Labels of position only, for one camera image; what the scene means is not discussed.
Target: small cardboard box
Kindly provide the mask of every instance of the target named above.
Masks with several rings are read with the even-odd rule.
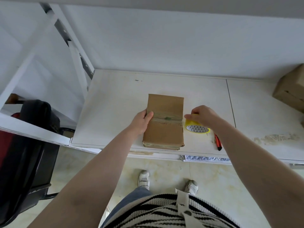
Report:
[[[304,64],[284,75],[272,96],[304,113]]]
[[[179,150],[184,146],[184,98],[149,94],[147,113],[153,118],[143,134],[143,145],[148,148]]]

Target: yellow tape roll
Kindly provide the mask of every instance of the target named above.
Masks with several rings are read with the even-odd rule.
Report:
[[[202,126],[198,122],[191,121],[188,119],[186,119],[186,121],[185,121],[185,126],[186,126],[187,130],[194,132],[194,133],[209,133],[210,132],[209,128]]]

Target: red utility knife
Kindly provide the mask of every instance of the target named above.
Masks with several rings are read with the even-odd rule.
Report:
[[[220,151],[222,149],[221,141],[219,140],[219,138],[216,134],[214,134],[214,136],[215,136],[215,142],[216,142],[217,149],[218,149],[218,151]]]

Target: floor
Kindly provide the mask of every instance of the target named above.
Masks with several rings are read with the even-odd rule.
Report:
[[[49,193],[59,192],[94,156],[91,153],[61,147]],[[152,193],[173,193],[175,188],[182,189],[188,179],[194,179],[199,184],[197,196],[225,211],[241,226],[270,227],[231,165],[127,158],[109,202],[109,210],[137,187],[137,177],[142,169],[150,172]],[[296,171],[304,176],[304,170]],[[50,200],[40,201],[38,205],[20,214],[7,228],[27,227],[49,202]]]

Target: person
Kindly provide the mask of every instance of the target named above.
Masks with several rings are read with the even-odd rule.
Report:
[[[98,227],[131,145],[146,130],[152,117],[153,112],[138,113],[28,227]],[[272,228],[304,226],[304,180],[301,176],[209,107],[196,107],[184,117],[217,134],[236,173]],[[151,194],[149,182],[149,173],[142,171],[139,188],[112,210],[102,227],[239,227],[225,212],[195,196],[195,181],[189,182],[186,192],[159,195]]]

